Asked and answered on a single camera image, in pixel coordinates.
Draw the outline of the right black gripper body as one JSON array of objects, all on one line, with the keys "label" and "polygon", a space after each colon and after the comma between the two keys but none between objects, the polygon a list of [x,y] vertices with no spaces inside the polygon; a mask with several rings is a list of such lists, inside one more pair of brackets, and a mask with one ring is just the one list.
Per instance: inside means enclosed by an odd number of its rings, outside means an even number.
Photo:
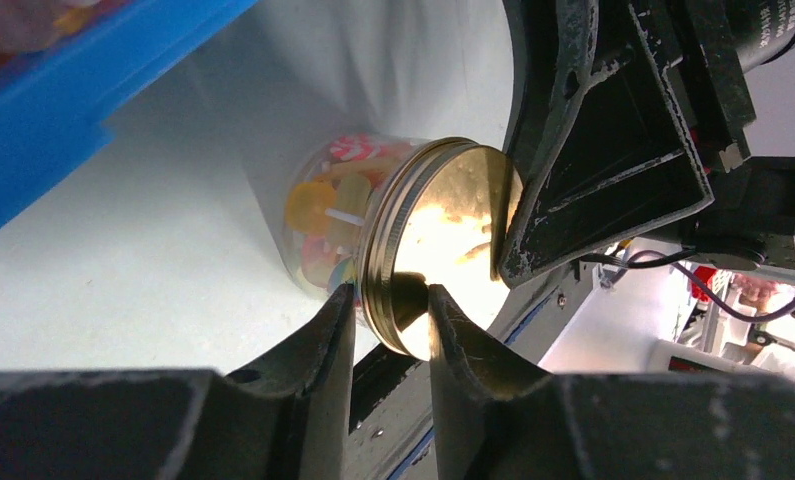
[{"label": "right black gripper body", "polygon": [[795,46],[795,1],[639,1],[652,86],[642,126],[672,154],[640,227],[700,262],[795,270],[795,156],[752,153],[746,76]]}]

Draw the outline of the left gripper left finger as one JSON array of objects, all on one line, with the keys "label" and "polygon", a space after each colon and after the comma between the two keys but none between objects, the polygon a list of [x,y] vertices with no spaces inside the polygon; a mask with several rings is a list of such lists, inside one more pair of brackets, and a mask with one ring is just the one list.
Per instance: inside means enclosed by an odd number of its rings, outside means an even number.
[{"label": "left gripper left finger", "polygon": [[355,334],[355,289],[342,284],[305,325],[226,375],[257,399],[259,479],[341,477]]}]

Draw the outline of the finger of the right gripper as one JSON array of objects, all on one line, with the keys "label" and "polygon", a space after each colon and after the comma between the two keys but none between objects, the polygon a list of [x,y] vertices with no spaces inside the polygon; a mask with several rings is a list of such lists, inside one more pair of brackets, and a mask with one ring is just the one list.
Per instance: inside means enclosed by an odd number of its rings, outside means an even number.
[{"label": "finger of the right gripper", "polygon": [[499,255],[520,286],[713,201],[672,69],[663,1],[508,1],[504,150],[523,191]]}]

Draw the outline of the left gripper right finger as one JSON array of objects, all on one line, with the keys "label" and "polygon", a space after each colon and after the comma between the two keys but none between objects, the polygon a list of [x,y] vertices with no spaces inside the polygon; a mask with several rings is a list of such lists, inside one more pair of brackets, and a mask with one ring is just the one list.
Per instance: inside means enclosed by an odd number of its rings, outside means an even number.
[{"label": "left gripper right finger", "polygon": [[551,376],[478,327],[441,285],[429,288],[429,314],[430,363],[460,400],[456,415],[437,420],[440,478],[555,478]]}]

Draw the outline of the round gold jar lid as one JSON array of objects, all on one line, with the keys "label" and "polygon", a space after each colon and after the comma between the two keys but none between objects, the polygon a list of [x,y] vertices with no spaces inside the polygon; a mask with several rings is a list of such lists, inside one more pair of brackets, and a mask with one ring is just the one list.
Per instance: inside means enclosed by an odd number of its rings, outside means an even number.
[{"label": "round gold jar lid", "polygon": [[522,189],[499,150],[451,137],[418,146],[371,200],[356,286],[370,330],[388,349],[429,360],[427,288],[442,285],[487,329],[510,289],[497,263]]}]

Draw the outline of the clear plastic jar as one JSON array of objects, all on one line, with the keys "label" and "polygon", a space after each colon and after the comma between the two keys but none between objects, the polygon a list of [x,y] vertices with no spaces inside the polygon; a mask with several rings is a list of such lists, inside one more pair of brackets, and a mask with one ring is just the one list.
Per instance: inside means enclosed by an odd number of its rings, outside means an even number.
[{"label": "clear plastic jar", "polygon": [[355,279],[355,258],[375,204],[427,141],[369,132],[343,133],[315,149],[285,197],[277,246],[291,279],[325,299]]}]

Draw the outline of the blue plastic candy bin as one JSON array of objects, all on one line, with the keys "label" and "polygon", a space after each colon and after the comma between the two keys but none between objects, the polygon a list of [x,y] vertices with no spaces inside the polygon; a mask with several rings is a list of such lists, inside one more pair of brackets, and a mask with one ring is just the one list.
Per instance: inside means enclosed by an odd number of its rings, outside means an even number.
[{"label": "blue plastic candy bin", "polygon": [[106,118],[253,4],[100,5],[76,35],[0,68],[0,228],[106,145]]}]

